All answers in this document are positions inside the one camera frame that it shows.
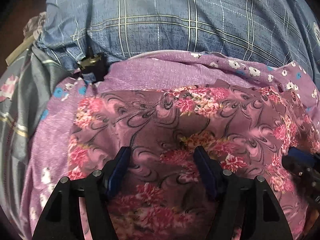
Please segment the pink floral patterned garment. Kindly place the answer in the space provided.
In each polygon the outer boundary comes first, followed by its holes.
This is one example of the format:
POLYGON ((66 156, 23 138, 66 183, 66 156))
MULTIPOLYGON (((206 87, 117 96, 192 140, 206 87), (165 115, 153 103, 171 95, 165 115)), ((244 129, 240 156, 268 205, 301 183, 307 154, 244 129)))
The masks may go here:
POLYGON ((84 178, 129 146, 131 165, 108 206, 118 238, 203 239, 216 208, 192 157, 203 146, 238 176, 264 176, 298 238, 308 205, 281 158, 291 146, 319 151, 316 94, 217 83, 86 97, 73 122, 69 176, 84 178))

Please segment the purple floral blanket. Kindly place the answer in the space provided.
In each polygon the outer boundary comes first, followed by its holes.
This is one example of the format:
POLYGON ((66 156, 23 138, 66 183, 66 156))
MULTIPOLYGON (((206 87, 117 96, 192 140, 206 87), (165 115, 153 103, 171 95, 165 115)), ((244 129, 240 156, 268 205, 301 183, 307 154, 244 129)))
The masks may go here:
POLYGON ((31 239, 40 214, 54 186, 69 176, 68 146, 79 102, 86 97, 117 91, 171 91, 182 87, 210 87, 226 83, 243 88, 297 87, 306 93, 314 88, 306 70, 296 61, 274 68, 218 54, 157 51, 114 63, 104 81, 86 86, 66 78, 56 87, 31 141, 31 159, 22 196, 20 219, 31 239))

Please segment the grey floral bed sheet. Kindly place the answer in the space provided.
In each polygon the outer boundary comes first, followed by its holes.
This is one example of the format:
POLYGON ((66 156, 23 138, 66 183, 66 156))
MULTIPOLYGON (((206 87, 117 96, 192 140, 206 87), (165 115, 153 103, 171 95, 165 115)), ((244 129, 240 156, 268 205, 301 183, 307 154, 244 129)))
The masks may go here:
POLYGON ((67 76, 65 68, 32 45, 1 77, 1 208, 20 236, 29 139, 56 85, 67 76))

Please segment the purple scrunchie cloth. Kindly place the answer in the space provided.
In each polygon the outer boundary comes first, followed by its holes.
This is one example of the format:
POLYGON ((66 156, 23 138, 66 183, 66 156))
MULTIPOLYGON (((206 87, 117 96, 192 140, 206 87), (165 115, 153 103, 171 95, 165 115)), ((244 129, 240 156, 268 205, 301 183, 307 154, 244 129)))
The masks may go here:
POLYGON ((35 40, 39 38, 42 33, 42 28, 45 24, 47 13, 41 12, 38 16, 29 19, 28 23, 23 28, 24 40, 33 37, 35 40))

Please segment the brown wooden headboard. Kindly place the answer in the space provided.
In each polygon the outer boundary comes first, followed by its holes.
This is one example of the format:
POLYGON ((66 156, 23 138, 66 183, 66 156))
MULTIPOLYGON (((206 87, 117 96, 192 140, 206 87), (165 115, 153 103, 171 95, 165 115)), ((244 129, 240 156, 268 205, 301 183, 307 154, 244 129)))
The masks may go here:
POLYGON ((5 59, 23 42, 23 28, 30 18, 46 10, 46 0, 19 0, 1 24, 1 75, 7 69, 5 59))

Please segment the blue plaid quilt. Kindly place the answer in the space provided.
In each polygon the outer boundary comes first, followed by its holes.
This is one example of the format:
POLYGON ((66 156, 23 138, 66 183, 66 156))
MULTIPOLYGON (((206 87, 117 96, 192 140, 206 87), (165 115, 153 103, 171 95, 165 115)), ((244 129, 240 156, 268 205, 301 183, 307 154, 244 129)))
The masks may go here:
POLYGON ((37 42, 74 70, 88 48, 110 62, 155 50, 215 51, 319 83, 319 20, 304 0, 47 0, 37 42))

